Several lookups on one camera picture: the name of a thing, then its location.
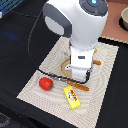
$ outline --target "table surface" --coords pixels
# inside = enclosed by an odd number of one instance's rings
[[[24,1],[15,11],[37,16],[46,1]],[[27,53],[27,40],[35,18],[10,13],[0,20],[0,104],[51,128],[75,126],[17,99],[36,69]],[[50,32],[41,18],[31,40],[31,52],[39,66],[59,36]],[[99,38],[100,42],[119,47],[96,128],[128,126],[128,45]]]

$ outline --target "yellow package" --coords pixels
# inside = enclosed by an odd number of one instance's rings
[[[79,102],[72,86],[68,86],[66,88],[63,88],[63,90],[64,90],[64,93],[65,93],[67,100],[70,104],[71,109],[73,110],[75,108],[80,107],[80,102]]]

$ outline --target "dark tabletop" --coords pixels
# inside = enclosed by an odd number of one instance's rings
[[[27,0],[15,11],[37,16],[46,2]],[[27,53],[27,40],[36,18],[9,13],[0,19],[0,104],[33,118],[51,128],[75,126],[42,111],[16,97],[36,69]],[[41,18],[31,40],[31,52],[39,66],[60,36],[50,32]],[[128,127],[128,45],[99,38],[100,42],[119,47],[109,79],[96,128]]]

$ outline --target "beige mat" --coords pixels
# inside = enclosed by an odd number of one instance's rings
[[[97,53],[94,54],[93,58],[101,61],[101,65],[93,65],[93,72],[88,83],[85,84],[89,87],[89,92],[73,87],[81,107],[71,110],[63,92],[63,88],[68,86],[64,82],[54,80],[54,87],[51,91],[46,92],[42,90],[39,87],[39,80],[45,75],[39,71],[33,74],[17,98],[76,127],[94,128],[118,51],[118,47],[104,43],[98,43],[96,48]],[[59,65],[64,59],[68,58],[64,53],[69,54],[69,39],[61,37],[40,65],[40,69],[60,75]]]

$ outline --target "orange tool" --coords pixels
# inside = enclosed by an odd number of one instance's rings
[[[72,81],[70,81],[70,80],[67,81],[67,84],[72,85],[72,86],[74,86],[74,87],[76,87],[76,88],[79,88],[79,89],[81,89],[81,90],[84,90],[84,91],[89,91],[89,88],[88,88],[88,87],[83,86],[83,85],[78,84],[78,83],[75,83],[75,82],[72,82]]]

